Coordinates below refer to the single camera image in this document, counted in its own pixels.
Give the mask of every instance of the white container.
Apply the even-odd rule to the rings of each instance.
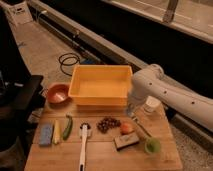
[[[25,1],[15,5],[9,5],[0,0],[0,5],[4,9],[9,22],[15,26],[33,21],[32,15]]]

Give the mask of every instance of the small cup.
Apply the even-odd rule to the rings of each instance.
[[[145,152],[148,154],[156,154],[161,150],[160,141],[157,138],[149,137],[145,141]]]
[[[143,105],[143,108],[146,112],[152,113],[160,105],[161,101],[155,97],[148,96],[146,102]]]

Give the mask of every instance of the orange bowl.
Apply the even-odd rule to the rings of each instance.
[[[46,94],[46,99],[49,103],[61,103],[67,100],[69,86],[66,84],[55,84],[51,86]]]

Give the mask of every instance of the grapes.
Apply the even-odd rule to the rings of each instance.
[[[121,125],[120,120],[113,117],[105,117],[100,122],[97,123],[97,129],[105,134],[111,128],[119,127]]]

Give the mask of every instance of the sponge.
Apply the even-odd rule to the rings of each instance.
[[[137,143],[139,143],[139,141],[140,141],[140,139],[135,132],[127,134],[127,135],[123,135],[123,136],[120,136],[120,137],[116,137],[114,139],[115,146],[116,146],[117,150],[121,150],[121,149],[128,147],[130,145],[137,144]]]

